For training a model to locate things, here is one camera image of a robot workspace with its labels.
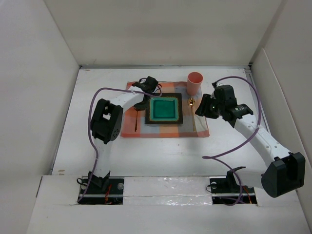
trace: checkered napkin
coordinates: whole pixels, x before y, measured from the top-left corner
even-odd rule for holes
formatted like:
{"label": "checkered napkin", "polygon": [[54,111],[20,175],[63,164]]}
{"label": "checkered napkin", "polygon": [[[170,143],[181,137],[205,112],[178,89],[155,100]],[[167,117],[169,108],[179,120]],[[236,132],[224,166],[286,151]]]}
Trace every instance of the checkered napkin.
{"label": "checkered napkin", "polygon": [[[127,89],[134,82],[127,83]],[[162,85],[163,93],[182,93],[182,112],[183,124],[145,124],[145,111],[137,111],[134,107],[125,112],[124,121],[121,129],[122,137],[138,137],[138,138],[170,138],[170,137],[208,137],[209,130],[205,117],[195,115],[195,111],[200,105],[202,99],[201,89],[193,96],[195,104],[193,106],[196,132],[193,131],[192,110],[188,104],[188,99],[191,97],[186,93],[187,82],[164,82]]]}

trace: green plate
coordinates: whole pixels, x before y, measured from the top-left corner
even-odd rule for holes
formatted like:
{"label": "green plate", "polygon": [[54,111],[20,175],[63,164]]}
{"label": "green plate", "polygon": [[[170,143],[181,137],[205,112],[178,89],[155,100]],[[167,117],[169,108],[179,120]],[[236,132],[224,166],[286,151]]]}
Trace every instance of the green plate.
{"label": "green plate", "polygon": [[146,110],[146,124],[182,124],[182,94],[165,93],[152,97]]}

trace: striped cloth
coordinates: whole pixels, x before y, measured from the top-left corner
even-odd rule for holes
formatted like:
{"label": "striped cloth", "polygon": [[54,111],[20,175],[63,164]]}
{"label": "striped cloth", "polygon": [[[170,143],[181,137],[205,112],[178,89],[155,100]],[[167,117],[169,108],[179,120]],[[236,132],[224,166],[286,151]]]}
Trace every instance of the striped cloth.
{"label": "striped cloth", "polygon": [[[127,89],[133,83],[128,82]],[[139,111],[137,114],[137,111],[132,107],[124,114],[121,136],[137,138],[208,137],[209,130],[205,117],[194,114],[196,132],[193,131],[192,110],[188,105],[188,99],[191,96],[186,93],[187,82],[164,82],[160,84],[163,93],[182,93],[183,124],[147,125],[145,124],[145,111]],[[202,99],[201,89],[193,98],[195,100],[193,112],[195,112]]]}

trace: placemat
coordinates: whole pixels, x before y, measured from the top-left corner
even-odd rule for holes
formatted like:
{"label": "placemat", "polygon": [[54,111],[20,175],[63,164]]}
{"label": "placemat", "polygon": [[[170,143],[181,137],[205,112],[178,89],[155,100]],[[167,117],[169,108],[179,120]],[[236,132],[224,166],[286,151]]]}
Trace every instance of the placemat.
{"label": "placemat", "polygon": [[[127,89],[134,82],[127,83]],[[192,110],[188,104],[188,99],[191,97],[186,93],[187,82],[164,82],[162,85],[163,93],[181,93],[182,94],[182,111],[183,124],[177,125],[158,125],[145,124],[145,111],[137,111],[131,107],[125,112],[123,124],[121,128],[122,137],[136,137],[136,138],[171,138],[171,137],[208,137],[209,129],[205,117],[195,115],[195,111],[200,105],[202,99],[201,89],[193,96],[195,104],[193,106],[193,113],[195,119],[196,132],[193,131]]]}

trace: spoon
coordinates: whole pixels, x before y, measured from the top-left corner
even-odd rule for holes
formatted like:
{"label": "spoon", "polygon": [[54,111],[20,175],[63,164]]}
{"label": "spoon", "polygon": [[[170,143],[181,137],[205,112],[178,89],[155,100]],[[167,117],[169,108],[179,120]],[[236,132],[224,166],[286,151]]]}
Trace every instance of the spoon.
{"label": "spoon", "polygon": [[188,103],[189,103],[189,106],[191,107],[191,110],[192,110],[193,131],[196,132],[195,119],[194,119],[194,113],[193,113],[193,106],[195,104],[195,100],[191,97],[189,99]]}

